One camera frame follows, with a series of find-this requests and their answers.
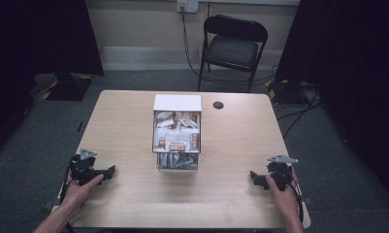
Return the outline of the person's left hand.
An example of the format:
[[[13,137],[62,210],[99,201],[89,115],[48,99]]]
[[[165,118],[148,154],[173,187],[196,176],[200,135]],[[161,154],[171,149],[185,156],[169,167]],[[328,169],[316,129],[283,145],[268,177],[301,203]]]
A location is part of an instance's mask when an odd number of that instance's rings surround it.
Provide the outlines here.
[[[86,200],[91,190],[103,180],[103,175],[98,175],[89,183],[79,185],[73,178],[72,173],[68,172],[67,190],[59,209],[68,218],[76,216],[81,209],[81,205]]]

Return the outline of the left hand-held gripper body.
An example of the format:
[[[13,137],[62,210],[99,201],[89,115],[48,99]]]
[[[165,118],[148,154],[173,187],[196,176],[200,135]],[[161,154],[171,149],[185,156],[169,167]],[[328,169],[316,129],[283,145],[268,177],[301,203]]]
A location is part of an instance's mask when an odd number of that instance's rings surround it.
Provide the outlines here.
[[[97,153],[95,151],[81,149],[78,154],[75,154],[69,163],[71,177],[77,181],[79,185],[84,185],[93,180],[97,173],[93,166],[96,160]]]

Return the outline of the dark curtain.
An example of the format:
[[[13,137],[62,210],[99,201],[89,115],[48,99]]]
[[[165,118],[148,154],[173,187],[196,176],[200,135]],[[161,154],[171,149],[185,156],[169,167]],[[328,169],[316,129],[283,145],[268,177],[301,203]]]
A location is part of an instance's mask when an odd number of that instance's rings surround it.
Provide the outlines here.
[[[319,85],[389,193],[389,0],[300,0],[276,80]]]
[[[85,0],[0,0],[0,147],[51,73],[104,74]]]

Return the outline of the black stand base striped tape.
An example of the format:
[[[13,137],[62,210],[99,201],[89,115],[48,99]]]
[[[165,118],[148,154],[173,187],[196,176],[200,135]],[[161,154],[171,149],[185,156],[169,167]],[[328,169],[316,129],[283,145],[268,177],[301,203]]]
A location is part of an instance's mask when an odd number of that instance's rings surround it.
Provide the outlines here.
[[[43,74],[35,78],[40,85],[30,94],[50,101],[81,101],[94,78],[84,74]]]
[[[307,105],[309,103],[303,88],[299,84],[294,85],[289,81],[267,81],[265,85],[273,103],[285,105]]]

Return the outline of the white drawer cabinet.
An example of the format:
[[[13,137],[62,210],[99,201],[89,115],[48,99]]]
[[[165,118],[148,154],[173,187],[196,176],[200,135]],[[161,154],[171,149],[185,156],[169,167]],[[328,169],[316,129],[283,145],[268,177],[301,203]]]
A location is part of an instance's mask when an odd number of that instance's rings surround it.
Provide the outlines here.
[[[202,97],[200,95],[156,94],[153,110],[201,112]]]

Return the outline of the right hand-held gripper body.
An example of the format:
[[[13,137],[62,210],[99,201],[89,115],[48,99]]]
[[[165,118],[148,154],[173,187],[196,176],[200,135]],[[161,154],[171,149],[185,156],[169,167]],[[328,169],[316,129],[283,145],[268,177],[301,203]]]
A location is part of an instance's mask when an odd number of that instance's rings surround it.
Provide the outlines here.
[[[268,161],[270,176],[275,180],[277,188],[283,191],[292,182],[292,164],[298,163],[299,160],[279,154],[269,157]]]

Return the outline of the person's right hand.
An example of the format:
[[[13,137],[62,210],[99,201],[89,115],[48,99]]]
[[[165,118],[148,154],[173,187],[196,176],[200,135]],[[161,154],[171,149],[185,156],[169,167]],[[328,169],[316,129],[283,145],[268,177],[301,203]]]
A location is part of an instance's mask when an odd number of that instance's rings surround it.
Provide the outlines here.
[[[286,222],[300,223],[297,194],[294,188],[298,184],[298,178],[295,172],[292,172],[292,182],[283,191],[279,190],[275,180],[272,177],[267,177],[266,181],[269,185],[271,194],[275,204],[282,214]]]

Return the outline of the white wall socket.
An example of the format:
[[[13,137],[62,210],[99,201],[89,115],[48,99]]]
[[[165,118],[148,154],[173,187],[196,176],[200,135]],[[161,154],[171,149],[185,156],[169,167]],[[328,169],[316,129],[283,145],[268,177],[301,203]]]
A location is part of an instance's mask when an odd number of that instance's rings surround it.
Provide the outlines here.
[[[179,13],[197,14],[199,11],[198,0],[178,0],[177,11]]]

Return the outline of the black folding chair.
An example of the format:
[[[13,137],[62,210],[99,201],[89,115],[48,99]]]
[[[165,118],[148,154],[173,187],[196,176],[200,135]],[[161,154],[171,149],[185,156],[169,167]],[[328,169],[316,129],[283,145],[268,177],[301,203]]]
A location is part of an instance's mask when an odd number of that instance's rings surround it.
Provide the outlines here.
[[[213,15],[205,20],[203,28],[204,41],[197,90],[201,89],[205,65],[216,65],[248,73],[247,91],[250,91],[268,41],[266,27],[254,20]]]

